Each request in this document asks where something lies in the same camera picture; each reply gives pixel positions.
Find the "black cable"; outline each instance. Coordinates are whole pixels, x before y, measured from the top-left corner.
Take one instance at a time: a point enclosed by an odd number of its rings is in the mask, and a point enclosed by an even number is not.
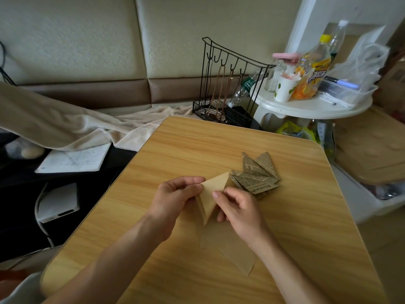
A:
[[[0,46],[1,49],[3,51],[2,55],[3,55],[3,60],[1,62],[1,66],[0,66],[0,73],[3,76],[3,80],[6,83],[10,83],[11,85],[17,86],[17,84],[15,84],[15,82],[13,81],[12,78],[10,78],[10,76],[4,71],[4,65],[6,64],[6,46],[3,45],[3,43],[0,41]]]

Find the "white round table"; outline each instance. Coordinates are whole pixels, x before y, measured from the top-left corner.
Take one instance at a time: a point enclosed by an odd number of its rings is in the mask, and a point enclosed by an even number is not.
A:
[[[256,98],[256,103],[259,105],[253,118],[266,130],[270,117],[268,114],[273,114],[277,118],[282,119],[286,116],[294,116],[306,119],[336,119],[355,116],[366,111],[372,104],[373,99],[367,98],[359,106],[353,109],[347,109],[339,104],[328,102],[317,95],[307,100],[290,100],[288,102],[279,102],[274,98],[274,93],[264,90],[266,84],[265,79],[262,87]],[[253,94],[255,85],[252,86],[250,95],[252,100],[255,99],[257,90]]]

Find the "blanket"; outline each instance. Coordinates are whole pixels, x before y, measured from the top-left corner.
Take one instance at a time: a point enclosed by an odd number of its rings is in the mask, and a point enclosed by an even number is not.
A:
[[[75,151],[112,142],[139,151],[173,115],[193,115],[192,107],[154,107],[111,116],[0,83],[0,128],[45,148]]]

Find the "wooden tabletop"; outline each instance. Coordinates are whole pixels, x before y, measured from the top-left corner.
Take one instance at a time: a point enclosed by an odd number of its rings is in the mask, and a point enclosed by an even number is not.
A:
[[[311,141],[185,117],[167,118],[45,270],[51,295],[139,218],[158,184],[182,175],[207,179],[242,169],[242,152],[268,151],[281,180],[259,202],[271,231],[304,271],[337,303],[386,303],[321,147]],[[283,303],[257,261],[245,276],[219,251],[200,249],[192,209],[151,255],[120,302]]]

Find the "notebook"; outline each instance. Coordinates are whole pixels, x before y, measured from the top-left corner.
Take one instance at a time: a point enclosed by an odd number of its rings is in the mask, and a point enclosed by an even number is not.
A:
[[[98,171],[111,143],[75,152],[52,150],[35,173],[72,173]]]

